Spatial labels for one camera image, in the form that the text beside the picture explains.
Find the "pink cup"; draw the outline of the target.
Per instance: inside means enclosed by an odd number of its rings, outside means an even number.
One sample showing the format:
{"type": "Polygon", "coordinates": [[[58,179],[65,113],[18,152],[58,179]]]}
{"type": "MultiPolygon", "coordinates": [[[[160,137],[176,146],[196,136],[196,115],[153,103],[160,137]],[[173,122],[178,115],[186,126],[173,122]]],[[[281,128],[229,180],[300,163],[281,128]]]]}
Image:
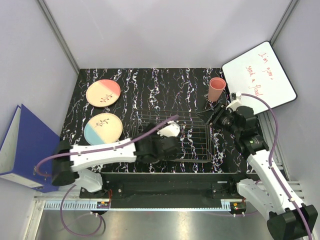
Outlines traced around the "pink cup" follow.
{"type": "Polygon", "coordinates": [[[226,82],[224,79],[220,77],[214,77],[209,81],[209,87],[208,87],[208,100],[210,102],[216,102],[223,90],[226,87],[226,82]]]}

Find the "blue and cream plate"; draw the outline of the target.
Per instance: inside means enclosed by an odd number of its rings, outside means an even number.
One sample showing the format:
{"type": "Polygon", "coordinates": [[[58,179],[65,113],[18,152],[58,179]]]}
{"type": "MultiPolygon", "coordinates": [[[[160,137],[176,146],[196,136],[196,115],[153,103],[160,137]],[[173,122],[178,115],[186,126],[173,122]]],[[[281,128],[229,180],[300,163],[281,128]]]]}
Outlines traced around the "blue and cream plate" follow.
{"type": "Polygon", "coordinates": [[[112,113],[92,117],[84,127],[84,138],[90,145],[110,144],[119,140],[123,132],[122,121],[112,113]]]}

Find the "pink and cream plate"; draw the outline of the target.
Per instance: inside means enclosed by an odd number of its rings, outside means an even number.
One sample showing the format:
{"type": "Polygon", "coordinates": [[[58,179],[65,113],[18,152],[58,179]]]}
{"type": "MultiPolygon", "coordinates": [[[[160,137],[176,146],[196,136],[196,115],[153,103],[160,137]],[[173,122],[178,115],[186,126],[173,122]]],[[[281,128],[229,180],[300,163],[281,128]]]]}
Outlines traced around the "pink and cream plate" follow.
{"type": "Polygon", "coordinates": [[[121,95],[119,84],[110,79],[92,83],[86,91],[86,100],[94,107],[104,108],[113,105],[121,95]]]}

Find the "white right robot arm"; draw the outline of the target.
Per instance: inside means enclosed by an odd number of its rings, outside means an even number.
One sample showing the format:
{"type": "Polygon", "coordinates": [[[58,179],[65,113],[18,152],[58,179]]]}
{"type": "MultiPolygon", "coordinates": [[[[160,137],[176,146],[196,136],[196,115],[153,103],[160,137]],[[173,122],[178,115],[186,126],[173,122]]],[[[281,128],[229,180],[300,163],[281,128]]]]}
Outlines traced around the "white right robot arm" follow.
{"type": "Polygon", "coordinates": [[[294,192],[275,164],[267,143],[258,133],[253,109],[239,106],[232,110],[220,103],[197,115],[210,127],[226,130],[234,136],[235,148],[265,188],[260,189],[253,179],[244,175],[229,182],[228,195],[235,199],[242,196],[248,200],[266,220],[273,239],[311,239],[318,212],[294,192]]]}

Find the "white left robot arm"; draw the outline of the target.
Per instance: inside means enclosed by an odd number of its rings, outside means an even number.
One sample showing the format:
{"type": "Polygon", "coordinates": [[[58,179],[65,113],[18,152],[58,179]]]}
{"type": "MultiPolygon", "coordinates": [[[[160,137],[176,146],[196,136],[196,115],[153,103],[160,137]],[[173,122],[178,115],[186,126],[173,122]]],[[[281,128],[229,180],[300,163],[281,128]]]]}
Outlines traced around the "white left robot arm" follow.
{"type": "Polygon", "coordinates": [[[108,144],[74,146],[53,159],[51,184],[55,187],[75,184],[95,197],[103,198],[108,193],[108,186],[101,174],[89,168],[114,163],[153,164],[175,159],[180,149],[175,136],[158,135],[149,135],[136,142],[127,138],[108,144]]]}

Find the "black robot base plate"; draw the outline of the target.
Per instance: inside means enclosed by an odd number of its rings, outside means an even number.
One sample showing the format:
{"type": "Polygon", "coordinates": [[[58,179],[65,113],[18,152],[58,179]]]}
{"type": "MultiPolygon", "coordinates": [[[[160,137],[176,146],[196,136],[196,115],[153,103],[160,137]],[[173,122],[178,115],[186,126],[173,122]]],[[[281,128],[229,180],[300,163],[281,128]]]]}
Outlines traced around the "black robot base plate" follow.
{"type": "Polygon", "coordinates": [[[222,199],[238,199],[236,181],[257,180],[246,173],[103,173],[104,189],[114,208],[214,208],[222,199]]]}

